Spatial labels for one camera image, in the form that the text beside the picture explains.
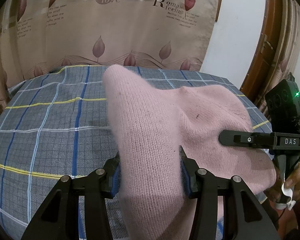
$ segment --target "knit fabric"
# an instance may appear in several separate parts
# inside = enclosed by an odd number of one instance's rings
[[[222,130],[252,130],[246,109],[226,88],[158,90],[119,65],[105,71],[103,85],[120,153],[119,203],[131,240],[189,238],[196,200],[183,192],[179,145],[200,168],[218,177],[239,175],[255,194],[274,184],[274,166],[263,151],[219,143]]]

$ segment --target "plaid bedsheet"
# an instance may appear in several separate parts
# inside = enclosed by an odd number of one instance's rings
[[[117,152],[107,121],[102,75],[107,67],[66,66],[10,89],[0,116],[0,224],[20,239],[32,216],[64,174],[102,167]],[[204,73],[128,67],[158,89],[218,84],[239,97],[254,131],[270,132],[260,111],[227,79]],[[118,200],[107,200],[114,239],[128,239]],[[85,239],[80,198],[79,235]],[[222,238],[222,221],[217,239]]]

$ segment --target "metal screw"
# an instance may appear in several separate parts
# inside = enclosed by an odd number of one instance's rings
[[[67,182],[69,180],[69,178],[70,177],[68,175],[64,175],[64,176],[61,177],[61,181],[62,182]]]
[[[234,176],[234,177],[233,177],[233,180],[234,180],[235,182],[240,182],[240,181],[241,181],[241,178],[240,178],[239,176]]]
[[[98,174],[98,175],[102,175],[102,174],[104,174],[105,173],[105,170],[104,169],[97,169],[96,170],[96,174]]]
[[[205,169],[198,169],[198,173],[200,175],[206,175],[207,174],[207,171]]]

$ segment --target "beige curtain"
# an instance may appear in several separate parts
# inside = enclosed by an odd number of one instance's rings
[[[300,51],[300,7],[295,0],[283,0],[282,25],[279,45],[268,77],[260,90],[255,105],[269,118],[265,94],[282,79],[293,73]]]
[[[199,71],[218,0],[7,0],[0,10],[0,113],[7,88],[63,65]]]

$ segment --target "wooden door frame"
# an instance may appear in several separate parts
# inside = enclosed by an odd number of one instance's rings
[[[282,0],[266,0],[265,16],[256,52],[247,75],[240,87],[250,101],[254,102],[268,76],[271,66],[261,68],[263,58],[272,62],[278,47],[282,23]]]

